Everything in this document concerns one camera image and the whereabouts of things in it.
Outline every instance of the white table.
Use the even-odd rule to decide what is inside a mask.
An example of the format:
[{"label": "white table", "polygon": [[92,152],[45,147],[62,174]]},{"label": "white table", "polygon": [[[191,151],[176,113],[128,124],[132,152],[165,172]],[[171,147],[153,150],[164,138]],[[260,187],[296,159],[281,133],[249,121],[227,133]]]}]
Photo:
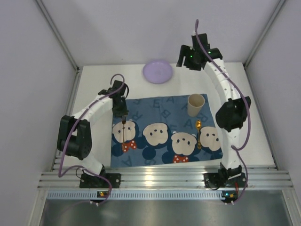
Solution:
[{"label": "white table", "polygon": [[[245,96],[250,96],[252,101],[250,108],[252,123],[251,136],[248,145],[240,152],[241,156],[245,163],[250,167],[273,167],[275,166],[273,157],[264,134],[243,65],[241,63],[226,63],[225,65],[230,77],[239,86]],[[190,71],[185,67],[178,68],[175,67],[175,65],[172,65],[172,67],[174,69],[174,76],[170,81],[164,84],[152,84],[147,82],[142,76],[143,65],[84,66],[73,113],[80,111],[89,104],[100,90],[108,89],[110,86],[110,79],[116,73],[121,73],[125,77],[126,84],[130,88],[128,99],[205,93],[208,95],[211,109],[213,105],[220,106],[219,96],[215,87],[209,76],[203,70],[198,72]],[[95,158],[105,166],[110,166],[111,163],[111,127],[111,111],[104,114],[94,127],[92,127],[92,152],[95,155]],[[245,122],[240,135],[240,145],[245,140],[246,127],[247,123]],[[176,165],[219,166],[220,161],[221,160],[199,161],[178,163]],[[79,162],[80,161],[74,157],[66,156],[63,166],[76,165]]]}]

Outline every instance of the aluminum frame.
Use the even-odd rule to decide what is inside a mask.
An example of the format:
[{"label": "aluminum frame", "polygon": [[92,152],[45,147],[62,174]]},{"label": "aluminum frame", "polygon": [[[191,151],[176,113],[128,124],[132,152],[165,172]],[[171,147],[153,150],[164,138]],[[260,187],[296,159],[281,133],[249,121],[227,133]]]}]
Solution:
[{"label": "aluminum frame", "polygon": [[[39,8],[40,12],[46,19],[50,29],[53,31],[59,45],[62,50],[67,55],[72,67],[76,70],[76,76],[74,80],[74,85],[71,91],[70,99],[66,107],[66,114],[71,114],[75,102],[75,97],[81,77],[81,72],[74,61],[70,51],[68,50],[63,38],[61,37],[56,25],[54,24],[50,14],[48,13],[42,0],[34,0]],[[274,8],[271,17],[266,23],[265,28],[260,34],[256,44],[252,48],[251,53],[249,54],[247,61],[244,63],[245,70],[256,54],[258,48],[260,47],[262,41],[266,37],[266,34],[270,30],[271,26],[275,22],[279,13],[285,5],[286,0],[279,0],[276,7]],[[264,130],[269,141],[271,151],[273,151],[272,144],[270,143],[269,134],[265,127],[264,120],[262,119],[261,112],[261,122],[264,125]],[[276,165],[277,157],[273,155]],[[61,179],[57,176],[57,164],[60,161],[60,152],[57,152],[53,159],[53,164],[50,172],[43,172],[41,179],[38,185],[38,193],[36,196],[36,201],[32,210],[31,217],[29,219],[29,226],[37,226],[40,224],[42,217],[42,212],[44,209],[45,201],[47,199],[48,193],[52,190],[66,191],[69,190],[71,193],[76,193],[78,191],[88,192],[96,191],[99,189],[80,189],[79,188],[79,179],[75,177],[75,171],[70,170],[64,177]],[[190,167],[189,169],[185,166],[183,167],[135,167],[129,169],[107,169],[108,172],[118,172],[121,173],[121,187],[119,189],[114,189],[113,191],[118,192],[172,192],[175,190],[181,189],[182,191],[191,192],[191,191],[201,191],[201,192],[210,192],[205,188],[204,183],[204,173],[207,172],[216,172],[218,168],[206,168],[206,167]],[[289,215],[291,217],[292,223],[294,226],[301,226],[301,207],[298,202],[296,192],[293,188],[290,176],[285,170],[277,170],[275,168],[266,167],[250,167],[249,171],[249,187],[247,190],[281,190],[287,205]]]}]

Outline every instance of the cartoon mouse face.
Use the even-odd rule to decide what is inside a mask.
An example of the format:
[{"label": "cartoon mouse face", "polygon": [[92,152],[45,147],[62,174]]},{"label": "cartoon mouse face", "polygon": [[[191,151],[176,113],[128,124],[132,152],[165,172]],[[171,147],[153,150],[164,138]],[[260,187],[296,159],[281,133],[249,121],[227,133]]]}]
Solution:
[{"label": "cartoon mouse face", "polygon": [[171,140],[174,153],[183,155],[192,154],[197,143],[193,135],[183,132],[174,133]]},{"label": "cartoon mouse face", "polygon": [[201,129],[200,141],[203,147],[209,147],[211,151],[215,152],[221,148],[217,129],[214,127],[203,127]]},{"label": "cartoon mouse face", "polygon": [[146,141],[152,146],[164,144],[168,140],[167,125],[164,123],[148,125],[144,128],[143,135],[145,136]]},{"label": "cartoon mouse face", "polygon": [[[135,138],[136,130],[135,130],[135,123],[133,121],[126,121],[124,125],[124,141],[130,141]],[[122,122],[117,123],[113,129],[112,134],[114,134],[115,139],[117,142],[123,142],[123,124]]]}]

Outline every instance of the purple plate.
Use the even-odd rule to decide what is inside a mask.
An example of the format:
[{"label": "purple plate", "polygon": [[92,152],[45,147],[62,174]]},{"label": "purple plate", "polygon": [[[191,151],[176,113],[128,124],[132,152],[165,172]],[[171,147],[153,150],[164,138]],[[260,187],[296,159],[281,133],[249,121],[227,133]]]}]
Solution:
[{"label": "purple plate", "polygon": [[160,84],[171,79],[173,68],[165,60],[154,60],[143,67],[142,73],[147,81]]}]

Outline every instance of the blue placemat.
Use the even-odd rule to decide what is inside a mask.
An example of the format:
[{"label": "blue placemat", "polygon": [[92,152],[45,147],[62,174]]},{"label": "blue placemat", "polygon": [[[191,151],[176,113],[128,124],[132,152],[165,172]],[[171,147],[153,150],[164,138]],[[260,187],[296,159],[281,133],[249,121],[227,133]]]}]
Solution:
[{"label": "blue placemat", "polygon": [[[113,118],[111,167],[222,158],[208,98],[202,95],[206,102],[197,117],[187,114],[188,96],[127,100],[129,115],[124,130],[121,119]],[[201,150],[197,148],[197,119],[202,121]]]}]

